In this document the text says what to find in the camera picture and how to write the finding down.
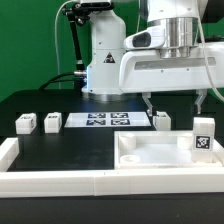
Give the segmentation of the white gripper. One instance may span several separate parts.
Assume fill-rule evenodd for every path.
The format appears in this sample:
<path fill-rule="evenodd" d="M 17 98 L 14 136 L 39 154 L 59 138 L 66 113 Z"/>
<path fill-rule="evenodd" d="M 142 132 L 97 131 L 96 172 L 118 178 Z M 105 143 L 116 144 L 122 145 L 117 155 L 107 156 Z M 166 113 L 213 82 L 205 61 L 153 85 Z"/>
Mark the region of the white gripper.
<path fill-rule="evenodd" d="M 206 43 L 209 71 L 216 88 L 224 87 L 224 43 Z M 188 58 L 162 59 L 157 50 L 126 53 L 121 61 L 119 88 L 124 93 L 197 90 L 194 103 L 196 114 L 211 88 L 202 45 L 193 48 Z M 147 114 L 152 116 L 151 94 L 143 93 Z"/>

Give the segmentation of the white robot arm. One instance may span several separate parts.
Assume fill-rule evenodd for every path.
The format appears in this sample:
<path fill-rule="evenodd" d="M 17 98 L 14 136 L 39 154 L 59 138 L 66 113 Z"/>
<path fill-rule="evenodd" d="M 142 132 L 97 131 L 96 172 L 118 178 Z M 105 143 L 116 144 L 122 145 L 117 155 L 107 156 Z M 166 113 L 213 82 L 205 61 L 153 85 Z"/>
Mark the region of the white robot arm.
<path fill-rule="evenodd" d="M 147 28 L 129 37 L 112 11 L 94 12 L 92 61 L 83 92 L 99 100 L 125 93 L 224 87 L 224 42 L 207 42 L 202 23 L 224 17 L 224 0 L 139 0 Z"/>

